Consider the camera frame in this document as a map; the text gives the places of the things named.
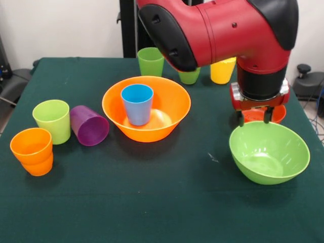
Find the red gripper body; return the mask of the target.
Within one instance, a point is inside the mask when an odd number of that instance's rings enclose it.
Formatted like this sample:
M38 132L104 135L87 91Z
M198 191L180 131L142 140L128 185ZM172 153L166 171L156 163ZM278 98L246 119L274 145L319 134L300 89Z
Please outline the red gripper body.
M283 84L279 93L268 100L248 99L247 97L243 96L240 92L239 85L237 82L231 83L229 90L232 106L236 111L249 110L258 107L276 107L284 105L288 102L290 97L290 86L286 78L283 80Z

